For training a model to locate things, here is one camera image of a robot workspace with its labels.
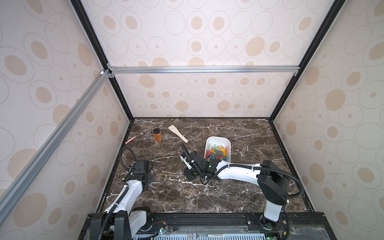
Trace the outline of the left diagonal aluminium rail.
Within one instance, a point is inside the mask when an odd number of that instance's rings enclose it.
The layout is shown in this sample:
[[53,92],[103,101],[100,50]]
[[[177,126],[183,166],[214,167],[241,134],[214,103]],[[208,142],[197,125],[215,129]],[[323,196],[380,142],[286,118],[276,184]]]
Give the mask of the left diagonal aluminium rail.
[[1,198],[1,225],[4,224],[5,220],[13,211],[17,203],[51,158],[53,152],[58,148],[59,144],[68,134],[69,130],[76,123],[80,115],[110,75],[111,71],[105,69],[103,70],[103,73],[93,81],[87,91],[77,101],[74,107],[70,109],[59,126],[52,132],[46,142],[32,157],[31,161],[23,168],[21,173],[7,189]]

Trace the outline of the wooden spatula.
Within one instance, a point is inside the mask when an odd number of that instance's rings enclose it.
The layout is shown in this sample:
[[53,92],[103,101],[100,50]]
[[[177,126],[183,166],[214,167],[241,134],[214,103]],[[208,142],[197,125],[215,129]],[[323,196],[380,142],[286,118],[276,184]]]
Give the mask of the wooden spatula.
[[180,133],[180,131],[174,125],[169,126],[168,129],[172,133],[177,135],[183,142],[188,143],[188,140]]

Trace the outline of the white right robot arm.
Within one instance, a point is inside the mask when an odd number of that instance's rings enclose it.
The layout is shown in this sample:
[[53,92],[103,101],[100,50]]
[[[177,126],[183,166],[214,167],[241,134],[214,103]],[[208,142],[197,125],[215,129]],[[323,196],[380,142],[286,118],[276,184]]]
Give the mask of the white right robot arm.
[[185,151],[180,158],[187,166],[185,175],[190,182],[199,177],[204,185],[213,179],[220,179],[242,181],[260,187],[266,199],[263,218],[272,223],[279,221],[290,199],[304,193],[304,186],[298,178],[268,160],[255,165],[228,163],[220,159],[208,161],[195,151]]

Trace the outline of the pink pen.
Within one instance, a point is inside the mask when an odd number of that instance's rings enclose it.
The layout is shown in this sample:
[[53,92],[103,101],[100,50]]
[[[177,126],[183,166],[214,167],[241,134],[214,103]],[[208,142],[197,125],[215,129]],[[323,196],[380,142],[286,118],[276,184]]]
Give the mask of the pink pen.
[[134,137],[132,137],[132,138],[130,138],[130,139],[128,139],[126,142],[125,142],[125,144],[128,144],[128,143],[130,143],[132,140],[134,140],[136,138],[136,136],[134,136]]

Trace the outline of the white plastic storage box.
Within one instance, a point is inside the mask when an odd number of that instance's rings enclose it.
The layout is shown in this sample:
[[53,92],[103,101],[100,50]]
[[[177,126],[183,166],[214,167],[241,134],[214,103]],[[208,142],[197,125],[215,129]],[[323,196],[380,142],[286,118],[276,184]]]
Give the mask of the white plastic storage box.
[[206,140],[204,158],[208,161],[221,160],[231,162],[231,142],[227,138],[209,137]]

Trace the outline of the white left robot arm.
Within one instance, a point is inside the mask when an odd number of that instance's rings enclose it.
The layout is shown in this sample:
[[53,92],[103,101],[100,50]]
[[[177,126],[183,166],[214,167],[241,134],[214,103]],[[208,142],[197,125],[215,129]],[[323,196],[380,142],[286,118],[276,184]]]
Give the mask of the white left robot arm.
[[102,240],[113,227],[115,240],[132,240],[142,228],[151,227],[151,210],[149,208],[133,209],[139,195],[154,180],[149,161],[137,161],[124,179],[124,187],[104,212],[93,215],[90,224],[90,239]]

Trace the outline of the amber jar black lid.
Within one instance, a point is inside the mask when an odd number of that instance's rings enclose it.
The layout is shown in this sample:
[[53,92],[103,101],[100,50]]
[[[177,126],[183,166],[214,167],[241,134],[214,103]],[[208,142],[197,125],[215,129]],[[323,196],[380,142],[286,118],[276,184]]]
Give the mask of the amber jar black lid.
[[159,128],[153,130],[155,141],[160,143],[162,141],[162,132]]

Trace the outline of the horizontal aluminium rail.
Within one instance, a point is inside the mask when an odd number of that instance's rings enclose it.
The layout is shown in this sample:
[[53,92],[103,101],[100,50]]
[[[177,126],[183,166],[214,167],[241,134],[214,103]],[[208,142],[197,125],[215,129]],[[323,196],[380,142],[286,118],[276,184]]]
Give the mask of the horizontal aluminium rail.
[[297,73],[299,66],[111,67],[113,74]]

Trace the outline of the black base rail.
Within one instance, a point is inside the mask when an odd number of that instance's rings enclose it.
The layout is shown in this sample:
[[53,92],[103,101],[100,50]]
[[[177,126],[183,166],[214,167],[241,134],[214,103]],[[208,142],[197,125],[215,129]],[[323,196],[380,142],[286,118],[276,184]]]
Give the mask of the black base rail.
[[282,213],[276,223],[260,213],[151,213],[135,208],[113,214],[104,240],[334,240],[323,213]]

